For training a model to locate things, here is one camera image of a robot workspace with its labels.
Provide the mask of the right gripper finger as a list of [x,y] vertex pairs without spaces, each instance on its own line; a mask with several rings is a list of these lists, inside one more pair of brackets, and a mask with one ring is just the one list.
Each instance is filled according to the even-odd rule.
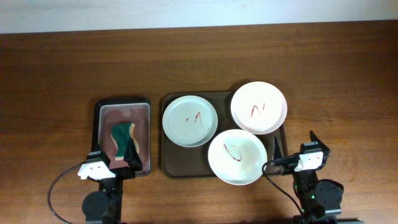
[[282,153],[279,147],[279,142],[277,138],[274,136],[274,153],[273,153],[273,160],[280,159],[282,157]]
[[316,136],[316,134],[312,130],[310,131],[310,140],[311,142],[317,142],[319,148],[321,148],[323,152],[329,151],[329,148]]

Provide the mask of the green and yellow sponge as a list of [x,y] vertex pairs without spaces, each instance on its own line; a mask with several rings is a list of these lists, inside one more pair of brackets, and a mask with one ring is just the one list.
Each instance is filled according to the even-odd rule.
[[134,123],[121,123],[111,128],[111,137],[117,149],[115,155],[117,161],[123,160],[127,152],[136,150],[133,136],[134,127]]

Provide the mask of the cream white plate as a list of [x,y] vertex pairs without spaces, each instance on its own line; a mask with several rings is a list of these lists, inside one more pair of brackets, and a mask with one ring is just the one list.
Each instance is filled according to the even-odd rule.
[[213,173],[231,185],[248,185],[262,176],[267,151],[261,140],[242,129],[218,134],[208,148]]

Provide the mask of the pink plate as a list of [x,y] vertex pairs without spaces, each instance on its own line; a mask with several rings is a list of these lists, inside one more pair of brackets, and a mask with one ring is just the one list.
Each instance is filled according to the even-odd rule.
[[241,129],[252,134],[269,134],[284,123],[287,101],[274,85],[250,82],[235,91],[230,110]]

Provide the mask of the pale green plate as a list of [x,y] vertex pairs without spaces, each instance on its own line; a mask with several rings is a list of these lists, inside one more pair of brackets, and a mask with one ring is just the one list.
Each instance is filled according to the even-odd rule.
[[165,135],[182,147],[203,145],[213,137],[217,127],[215,107],[199,96],[185,95],[174,99],[162,116]]

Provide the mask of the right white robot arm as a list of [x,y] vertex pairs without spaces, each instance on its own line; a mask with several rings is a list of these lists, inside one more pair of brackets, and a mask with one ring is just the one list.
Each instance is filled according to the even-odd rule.
[[313,131],[309,135],[310,142],[301,144],[299,152],[278,158],[272,165],[280,169],[281,175],[294,179],[300,215],[294,216],[292,223],[337,223],[344,187],[334,180],[318,178],[317,171],[326,165],[330,149]]

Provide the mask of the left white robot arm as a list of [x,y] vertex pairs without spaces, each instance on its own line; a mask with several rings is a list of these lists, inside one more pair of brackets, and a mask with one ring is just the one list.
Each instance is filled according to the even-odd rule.
[[85,222],[120,223],[123,181],[136,177],[136,172],[143,168],[142,161],[131,138],[123,147],[118,147],[118,151],[124,152],[123,161],[127,162],[126,167],[111,170],[109,157],[98,144],[95,148],[97,150],[88,154],[78,171],[81,179],[99,183],[99,190],[88,194],[82,203]]

